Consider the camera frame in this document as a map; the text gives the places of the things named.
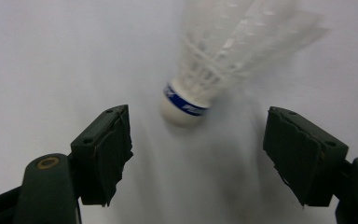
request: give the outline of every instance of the blue band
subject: blue band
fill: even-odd
[[[167,84],[167,87],[164,89],[164,95],[183,112],[192,115],[192,116],[202,116],[208,108],[199,107],[192,105],[182,97],[180,97],[170,86]]]

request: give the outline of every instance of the screw hole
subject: screw hole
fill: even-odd
[[[40,162],[37,163],[36,167],[39,170],[45,170],[45,169],[48,169],[48,168],[51,168],[51,167],[57,165],[59,160],[60,159],[58,157],[44,158],[43,160],[41,160]]]
[[[87,139],[83,140],[83,143],[84,144],[92,143],[92,139],[87,138]]]
[[[325,143],[330,147],[335,147],[337,145],[335,142],[326,141]]]

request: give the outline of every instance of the white backdrop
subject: white backdrop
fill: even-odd
[[[106,108],[129,104],[135,156],[108,208],[84,223],[335,223],[301,207],[262,150],[271,105],[310,119],[358,157],[358,1],[302,1],[328,35],[220,97],[193,130],[158,114],[175,76],[180,0],[0,1],[0,193]]]

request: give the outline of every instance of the shuttlecock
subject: shuttlecock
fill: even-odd
[[[319,18],[296,10],[296,0],[190,1],[179,74],[164,89],[162,117],[176,126],[197,123],[222,91],[274,55],[309,43]]]

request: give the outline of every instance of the shuttlecock cork base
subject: shuttlecock cork base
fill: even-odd
[[[201,104],[192,100],[174,79],[164,89],[160,112],[170,124],[178,127],[190,127],[202,119],[209,107],[209,104]]]

